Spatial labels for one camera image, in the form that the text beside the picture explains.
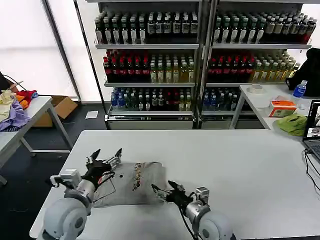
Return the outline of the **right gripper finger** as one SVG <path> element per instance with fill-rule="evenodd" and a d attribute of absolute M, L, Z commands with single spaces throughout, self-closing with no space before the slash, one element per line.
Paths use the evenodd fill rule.
<path fill-rule="evenodd" d="M 186 190 L 182 184 L 178 184 L 175 181 L 168 180 L 168 184 L 173 188 L 174 191 L 180 191 L 185 193 Z"/>
<path fill-rule="evenodd" d="M 156 196 L 163 202 L 167 201 L 167 197 L 170 196 L 173 192 L 172 190 L 167 190 L 156 186 L 155 184 L 151 184 L 153 192 Z"/>

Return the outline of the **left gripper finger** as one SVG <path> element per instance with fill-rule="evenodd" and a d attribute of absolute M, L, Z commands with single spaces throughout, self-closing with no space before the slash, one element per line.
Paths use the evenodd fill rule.
<path fill-rule="evenodd" d="M 104 164 L 109 164 L 111 169 L 117 168 L 121 164 L 121 157 L 122 157 L 122 148 L 120 148 L 114 156 L 105 159 L 103 161 Z"/>
<path fill-rule="evenodd" d="M 90 156 L 86 157 L 86 165 L 98 165 L 99 161 L 97 160 L 97 157 L 100 153 L 101 149 L 96 150 L 93 152 Z"/>

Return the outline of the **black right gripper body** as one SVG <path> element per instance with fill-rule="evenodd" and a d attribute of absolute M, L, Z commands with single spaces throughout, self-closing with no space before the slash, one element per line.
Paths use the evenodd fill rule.
<path fill-rule="evenodd" d="M 168 203 L 174 203 L 178 207 L 187 207 L 187 205 L 194 201 L 192 196 L 186 195 L 185 190 L 173 189 L 165 197 Z"/>

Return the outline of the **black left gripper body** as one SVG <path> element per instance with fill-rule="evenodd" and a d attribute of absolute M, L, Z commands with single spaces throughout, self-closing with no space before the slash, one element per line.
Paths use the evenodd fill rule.
<path fill-rule="evenodd" d="M 81 176 L 81 178 L 91 182 L 93 185 L 98 185 L 98 181 L 103 176 L 103 173 L 112 170 L 112 167 L 109 163 L 105 163 L 100 160 L 93 161 L 91 163 L 87 162 L 85 166 L 87 171 Z"/>

